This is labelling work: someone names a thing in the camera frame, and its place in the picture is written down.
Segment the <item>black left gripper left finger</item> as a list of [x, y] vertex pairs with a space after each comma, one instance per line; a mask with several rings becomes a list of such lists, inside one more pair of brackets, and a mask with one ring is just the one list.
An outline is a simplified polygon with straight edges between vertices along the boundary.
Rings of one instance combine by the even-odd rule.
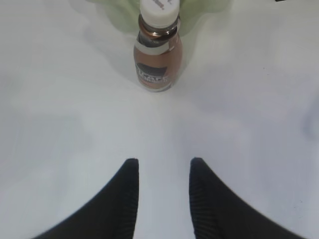
[[39, 239], [132, 239], [139, 203], [139, 162], [127, 159], [83, 207]]

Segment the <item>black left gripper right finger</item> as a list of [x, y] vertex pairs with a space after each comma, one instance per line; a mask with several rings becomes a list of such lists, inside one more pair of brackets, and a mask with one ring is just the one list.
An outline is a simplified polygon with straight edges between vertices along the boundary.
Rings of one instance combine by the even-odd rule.
[[190, 163], [190, 214], [197, 239], [297, 239], [232, 192], [202, 158]]

